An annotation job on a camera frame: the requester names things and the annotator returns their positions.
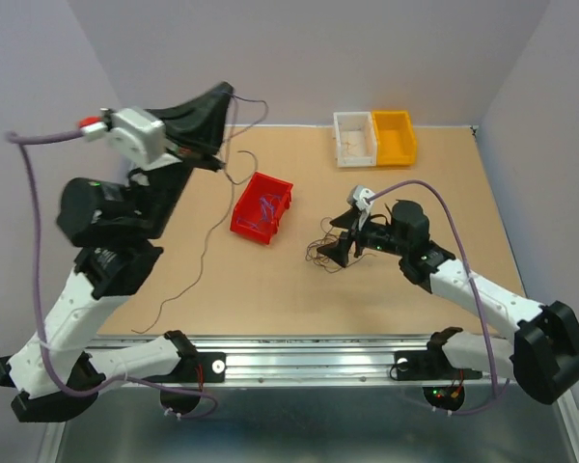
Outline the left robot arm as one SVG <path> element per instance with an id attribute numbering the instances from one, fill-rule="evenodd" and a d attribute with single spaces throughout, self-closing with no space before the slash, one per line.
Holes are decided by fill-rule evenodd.
<path id="1" fill-rule="evenodd" d="M 53 308 L 36 311 L 32 338 L 0 357 L 0 385 L 15 390 L 20 422 L 70 421 L 127 383 L 158 389 L 168 413 L 194 418 L 205 385 L 224 381 L 225 355 L 200 352 L 179 330 L 111 351 L 89 343 L 150 276 L 162 255 L 154 241 L 192 173 L 224 168 L 218 152 L 233 95 L 222 82 L 166 109 L 106 109 L 69 132 L 7 134 L 20 150 L 105 140 L 133 164 L 124 183 L 76 177 L 63 189 L 56 223 L 78 251 L 73 267 Z"/>

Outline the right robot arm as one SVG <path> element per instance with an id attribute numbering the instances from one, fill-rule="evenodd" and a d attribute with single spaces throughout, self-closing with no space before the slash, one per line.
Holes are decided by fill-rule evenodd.
<path id="1" fill-rule="evenodd" d="M 396 256 L 411 284 L 460 306 L 496 332 L 475 335 L 459 327 L 435 332 L 424 348 L 395 361 L 393 379 L 435 381 L 485 372 L 514 381 L 547 405 L 579 381 L 579 321 L 570 306 L 525 298 L 467 270 L 431 239 L 419 204 L 399 201 L 388 211 L 389 220 L 379 223 L 368 209 L 353 206 L 332 220 L 341 233 L 318 253 L 340 267 L 365 250 Z"/>

